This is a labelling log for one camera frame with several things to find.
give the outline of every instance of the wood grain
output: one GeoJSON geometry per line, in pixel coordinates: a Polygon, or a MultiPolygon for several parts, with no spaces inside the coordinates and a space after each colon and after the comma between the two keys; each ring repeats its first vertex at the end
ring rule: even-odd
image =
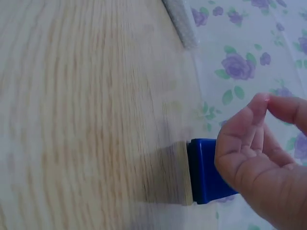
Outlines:
{"type": "Polygon", "coordinates": [[[160,0],[0,0],[0,229],[216,229],[199,100],[160,0]]]}

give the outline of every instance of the hand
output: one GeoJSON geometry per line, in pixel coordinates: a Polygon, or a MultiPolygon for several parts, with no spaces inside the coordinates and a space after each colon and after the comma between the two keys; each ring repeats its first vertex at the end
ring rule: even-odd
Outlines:
{"type": "Polygon", "coordinates": [[[285,152],[264,123],[267,109],[307,134],[307,101],[259,93],[222,127],[215,166],[277,229],[307,229],[307,167],[285,152]]]}

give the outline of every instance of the blue object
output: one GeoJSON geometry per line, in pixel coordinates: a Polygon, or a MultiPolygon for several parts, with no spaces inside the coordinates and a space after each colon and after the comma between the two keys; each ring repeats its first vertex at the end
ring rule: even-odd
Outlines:
{"type": "Polygon", "coordinates": [[[193,139],[187,145],[193,200],[199,205],[238,193],[216,170],[215,144],[215,139],[193,139]]]}

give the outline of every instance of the floral fabric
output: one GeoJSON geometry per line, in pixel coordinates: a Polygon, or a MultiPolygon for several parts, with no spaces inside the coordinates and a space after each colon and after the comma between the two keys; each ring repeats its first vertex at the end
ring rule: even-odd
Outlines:
{"type": "MultiPolygon", "coordinates": [[[[306,98],[307,2],[190,0],[200,46],[194,51],[203,102],[194,117],[210,138],[257,92],[306,98]]],[[[307,165],[307,137],[268,114],[280,144],[307,165]]],[[[215,202],[220,230],[272,230],[240,195],[215,202]]]]}

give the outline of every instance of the purple flower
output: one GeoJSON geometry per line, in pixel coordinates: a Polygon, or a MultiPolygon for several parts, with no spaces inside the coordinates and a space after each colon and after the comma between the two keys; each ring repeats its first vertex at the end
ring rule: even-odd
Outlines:
{"type": "Polygon", "coordinates": [[[296,137],[294,149],[295,158],[300,160],[307,159],[307,137],[303,133],[296,137]]]}
{"type": "Polygon", "coordinates": [[[220,6],[215,7],[214,10],[213,10],[214,16],[223,15],[223,13],[224,13],[224,10],[220,6]]]}
{"type": "Polygon", "coordinates": [[[269,65],[271,63],[271,56],[265,52],[260,57],[260,64],[262,66],[269,65]]]}
{"type": "Polygon", "coordinates": [[[277,89],[275,93],[277,96],[281,96],[281,97],[293,97],[293,94],[291,93],[291,91],[284,86],[282,88],[277,89]]]}
{"type": "Polygon", "coordinates": [[[199,12],[194,8],[192,8],[192,14],[193,14],[193,18],[194,18],[194,21],[197,27],[207,24],[207,21],[208,21],[207,14],[203,12],[199,12]]]}
{"type": "Polygon", "coordinates": [[[281,23],[277,23],[276,28],[278,31],[284,31],[284,26],[281,23]]]}
{"type": "Polygon", "coordinates": [[[300,37],[298,41],[302,51],[307,55],[307,37],[300,37]]]}
{"type": "Polygon", "coordinates": [[[259,7],[260,9],[268,9],[269,8],[268,0],[251,0],[251,5],[259,7]]]}
{"type": "Polygon", "coordinates": [[[224,198],[218,199],[218,200],[216,200],[216,202],[218,202],[218,203],[226,203],[227,201],[232,201],[234,199],[235,199],[235,195],[231,195],[231,196],[228,196],[228,197],[224,197],[224,198]]]}
{"type": "Polygon", "coordinates": [[[250,60],[244,60],[239,54],[231,53],[226,55],[222,61],[226,73],[235,80],[247,80],[254,78],[255,65],[250,60]]]}
{"type": "Polygon", "coordinates": [[[236,11],[228,12],[228,16],[229,16],[229,19],[232,23],[234,23],[234,24],[241,24],[242,23],[243,16],[239,15],[238,12],[236,12],[236,11]]]}
{"type": "Polygon", "coordinates": [[[280,4],[283,7],[287,7],[287,4],[283,0],[276,0],[278,4],[280,4]]]}

